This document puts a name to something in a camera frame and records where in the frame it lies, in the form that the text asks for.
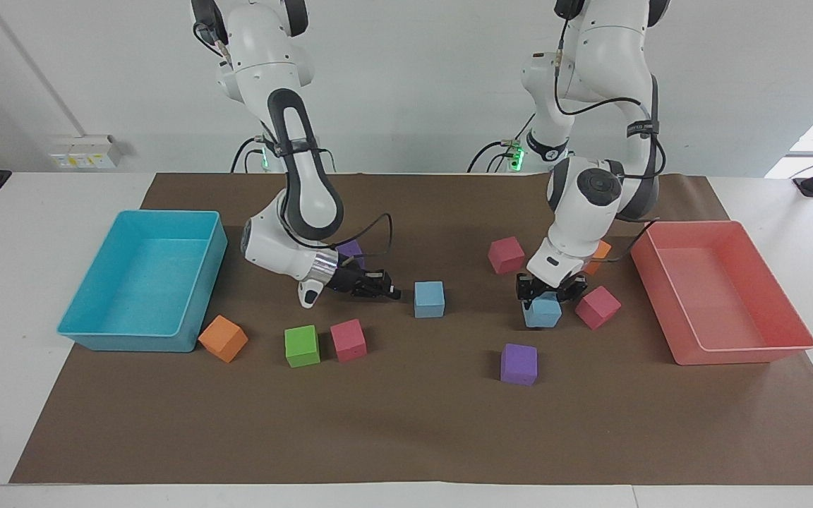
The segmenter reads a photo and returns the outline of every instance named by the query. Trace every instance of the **green cube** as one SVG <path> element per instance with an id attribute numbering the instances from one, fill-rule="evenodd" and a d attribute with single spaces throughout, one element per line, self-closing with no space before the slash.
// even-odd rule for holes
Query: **green cube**
<path id="1" fill-rule="evenodd" d="M 291 367 L 306 367 L 319 363 L 319 337 L 315 326 L 300 326 L 284 331 L 284 356 Z"/>

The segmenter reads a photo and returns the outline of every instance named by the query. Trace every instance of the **blue bin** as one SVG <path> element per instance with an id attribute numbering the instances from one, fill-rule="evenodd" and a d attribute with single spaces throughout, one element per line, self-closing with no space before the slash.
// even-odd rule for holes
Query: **blue bin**
<path id="1" fill-rule="evenodd" d="M 227 246 L 218 212 L 120 212 L 58 333 L 94 351 L 192 351 Z"/>

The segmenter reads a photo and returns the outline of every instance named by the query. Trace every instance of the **table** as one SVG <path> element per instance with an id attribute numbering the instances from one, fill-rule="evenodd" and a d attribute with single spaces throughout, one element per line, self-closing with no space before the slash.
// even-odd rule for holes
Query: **table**
<path id="1" fill-rule="evenodd" d="M 689 506 L 813 504 L 813 488 L 636 488 L 636 486 L 448 485 L 175 485 L 6 486 L 71 341 L 55 334 L 73 286 L 96 254 L 114 215 L 136 208 L 151 174 L 16 174 L 0 190 L 0 504 L 202 505 L 206 499 L 243 504 L 284 499 L 292 504 L 430 504 Z M 731 218 L 742 222 L 781 286 L 813 332 L 813 200 L 781 191 L 787 181 L 712 178 Z M 82 229 L 68 242 L 62 231 Z"/>

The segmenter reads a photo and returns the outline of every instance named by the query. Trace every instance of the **orange cube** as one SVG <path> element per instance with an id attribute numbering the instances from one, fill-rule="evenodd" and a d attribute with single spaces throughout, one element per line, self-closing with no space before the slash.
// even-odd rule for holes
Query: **orange cube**
<path id="1" fill-rule="evenodd" d="M 200 335 L 200 343 L 206 351 L 230 363 L 237 353 L 246 344 L 246 335 L 238 325 L 228 321 L 223 315 L 215 316 L 212 324 L 203 330 Z"/>
<path id="2" fill-rule="evenodd" d="M 594 251 L 594 255 L 591 256 L 591 258 L 593 258 L 593 260 L 603 260 L 604 258 L 607 257 L 608 252 L 610 252 L 610 244 L 607 243 L 606 241 L 601 240 L 598 242 L 598 248 L 596 251 Z M 591 261 L 589 261 L 585 265 L 584 269 L 582 269 L 582 271 L 584 271 L 587 274 L 594 274 L 594 272 L 598 271 L 600 267 L 601 267 L 600 263 L 592 263 Z"/>

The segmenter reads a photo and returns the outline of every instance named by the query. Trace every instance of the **brown tabletop covering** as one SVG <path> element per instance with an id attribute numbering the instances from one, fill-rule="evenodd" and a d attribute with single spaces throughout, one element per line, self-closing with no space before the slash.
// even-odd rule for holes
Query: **brown tabletop covering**
<path id="1" fill-rule="evenodd" d="M 591 278 L 623 303 L 590 331 L 565 306 L 526 330 L 513 276 L 491 241 L 531 255 L 553 216 L 546 176 L 333 176 L 346 234 L 378 213 L 394 250 L 371 265 L 410 289 L 443 280 L 446 315 L 324 293 L 299 308 L 296 282 L 248 264 L 245 219 L 281 176 L 159 174 L 143 208 L 222 213 L 229 237 L 206 322 L 251 341 L 226 364 L 190 354 L 93 353 L 75 345 L 14 470 L 14 483 L 722 483 L 813 485 L 813 367 L 673 362 L 632 261 Z M 664 219 L 726 219 L 707 180 L 662 176 Z M 622 225 L 612 234 L 634 234 Z M 383 247 L 383 228 L 361 242 Z M 614 238 L 614 252 L 628 238 Z M 328 329 L 359 318 L 368 356 L 338 363 Z M 323 362 L 291 369 L 284 328 L 314 324 Z M 538 347 L 533 387 L 498 380 L 506 343 Z"/>

